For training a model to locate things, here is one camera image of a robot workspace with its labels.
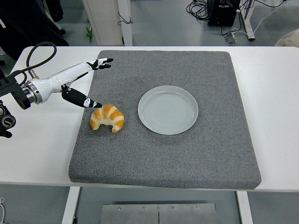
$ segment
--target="robotic arm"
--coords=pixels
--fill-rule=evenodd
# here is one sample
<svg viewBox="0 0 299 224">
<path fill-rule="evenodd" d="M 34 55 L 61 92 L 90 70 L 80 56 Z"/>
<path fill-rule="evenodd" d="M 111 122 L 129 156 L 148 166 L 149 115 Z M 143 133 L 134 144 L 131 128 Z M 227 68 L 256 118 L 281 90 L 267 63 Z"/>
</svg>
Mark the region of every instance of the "robotic arm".
<svg viewBox="0 0 299 224">
<path fill-rule="evenodd" d="M 25 110 L 31 106 L 31 103 L 43 103 L 49 99 L 52 93 L 61 92 L 63 99 L 77 106 L 94 108 L 102 107 L 102 104 L 97 103 L 83 93 L 70 88 L 70 85 L 86 75 L 89 71 L 110 68 L 111 65 L 107 63 L 112 61 L 112 58 L 102 58 L 93 62 L 80 63 L 46 79 L 39 79 L 33 71 L 33 68 L 36 68 L 45 62 L 40 63 L 37 66 L 28 66 L 27 69 L 16 71 L 8 77 L 0 78 L 0 97 L 11 93 L 19 106 Z M 26 81 L 27 75 L 24 71 L 29 72 L 32 76 L 31 80 Z M 21 73 L 24 74 L 25 79 L 19 84 L 16 81 L 15 76 Z M 15 126 L 15 118 L 0 100 L 0 136 L 10 138 L 12 134 L 8 132 L 7 129 L 12 128 L 13 126 Z"/>
<path fill-rule="evenodd" d="M 93 62 L 80 63 L 63 70 L 47 79 L 33 78 L 24 84 L 25 92 L 30 103 L 43 103 L 54 92 L 61 92 L 63 99 L 81 107 L 102 107 L 83 93 L 71 89 L 69 86 L 76 80 L 86 75 L 91 70 L 110 68 L 108 62 L 112 58 L 102 58 Z"/>
</svg>

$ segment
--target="white plate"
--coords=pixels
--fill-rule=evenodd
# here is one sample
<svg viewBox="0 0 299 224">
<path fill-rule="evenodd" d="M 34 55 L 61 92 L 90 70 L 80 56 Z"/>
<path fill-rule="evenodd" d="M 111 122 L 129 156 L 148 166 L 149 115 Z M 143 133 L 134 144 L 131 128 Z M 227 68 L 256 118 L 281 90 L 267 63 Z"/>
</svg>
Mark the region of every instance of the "white plate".
<svg viewBox="0 0 299 224">
<path fill-rule="evenodd" d="M 194 124 L 198 106 L 186 90 L 164 85 L 151 89 L 141 97 L 138 115 L 142 123 L 156 133 L 178 134 Z"/>
</svg>

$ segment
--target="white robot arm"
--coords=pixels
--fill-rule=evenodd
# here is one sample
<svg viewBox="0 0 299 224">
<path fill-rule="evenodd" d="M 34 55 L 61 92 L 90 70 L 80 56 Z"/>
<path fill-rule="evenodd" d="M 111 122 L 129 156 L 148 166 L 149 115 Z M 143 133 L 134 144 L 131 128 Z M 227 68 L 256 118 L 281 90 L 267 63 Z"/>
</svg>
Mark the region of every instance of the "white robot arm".
<svg viewBox="0 0 299 224">
<path fill-rule="evenodd" d="M 107 62 L 112 62 L 112 58 L 102 58 L 93 62 L 80 63 L 67 68 L 47 79 L 33 78 L 24 84 L 29 95 L 36 104 L 47 101 L 54 92 L 62 92 L 65 100 L 82 107 L 101 107 L 99 103 L 93 102 L 85 95 L 69 88 L 69 86 L 77 79 L 83 77 L 91 70 L 104 69 L 111 67 Z"/>
</svg>

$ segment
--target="croissant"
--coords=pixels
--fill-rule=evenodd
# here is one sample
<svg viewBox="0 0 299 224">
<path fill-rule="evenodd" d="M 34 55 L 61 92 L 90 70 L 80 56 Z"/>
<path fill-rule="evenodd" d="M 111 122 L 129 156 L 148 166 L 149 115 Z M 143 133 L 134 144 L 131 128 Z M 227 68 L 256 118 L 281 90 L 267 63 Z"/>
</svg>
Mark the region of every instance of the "croissant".
<svg viewBox="0 0 299 224">
<path fill-rule="evenodd" d="M 100 125 L 112 125 L 112 132 L 119 131 L 124 123 L 124 116 L 113 104 L 105 104 L 93 111 L 89 124 L 93 130 Z"/>
</svg>

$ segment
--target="plate rim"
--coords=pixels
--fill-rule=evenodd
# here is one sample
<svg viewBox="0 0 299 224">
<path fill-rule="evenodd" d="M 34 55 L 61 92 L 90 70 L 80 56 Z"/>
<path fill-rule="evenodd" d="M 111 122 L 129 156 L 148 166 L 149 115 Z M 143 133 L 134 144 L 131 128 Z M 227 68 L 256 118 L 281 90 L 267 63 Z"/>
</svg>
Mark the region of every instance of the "plate rim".
<svg viewBox="0 0 299 224">
<path fill-rule="evenodd" d="M 175 88 L 175 89 L 180 89 L 180 90 L 182 90 L 183 92 L 185 92 L 187 95 L 190 96 L 190 99 L 191 99 L 192 101 L 194 101 L 195 104 L 196 104 L 196 116 L 195 116 L 194 121 L 192 122 L 192 124 L 189 125 L 187 128 L 183 128 L 182 131 L 175 132 L 175 133 L 162 133 L 162 132 L 158 132 L 158 131 L 156 131 L 156 130 L 153 130 L 153 129 L 147 124 L 147 122 L 145 121 L 144 117 L 141 116 L 142 113 L 141 113 L 141 109 L 140 109 L 140 107 L 141 107 L 141 102 L 142 102 L 142 100 L 144 100 L 144 98 L 146 97 L 147 94 L 149 94 L 149 92 L 152 92 L 154 89 L 169 88 L 169 87 L 171 87 L 171 88 Z M 145 94 L 143 94 L 143 96 L 140 98 L 139 103 L 138 103 L 138 116 L 139 116 L 139 119 L 140 119 L 140 121 L 142 122 L 142 124 L 143 124 L 145 127 L 147 127 L 149 130 L 151 130 L 151 131 L 153 131 L 153 132 L 155 132 L 155 133 L 158 133 L 158 134 L 163 134 L 163 135 L 175 135 L 175 134 L 180 134 L 180 133 L 183 133 L 183 132 L 187 131 L 187 130 L 188 130 L 190 127 L 192 127 L 192 126 L 194 125 L 194 123 L 196 122 L 197 117 L 198 117 L 198 114 L 199 114 L 198 104 L 197 104 L 196 99 L 194 98 L 194 96 L 193 96 L 191 93 L 189 93 L 187 90 L 185 90 L 185 89 L 183 89 L 183 88 L 181 88 L 181 87 L 178 87 L 178 86 L 174 86 L 174 85 L 161 85 L 161 86 L 154 87 L 154 88 L 148 90 Z"/>
</svg>

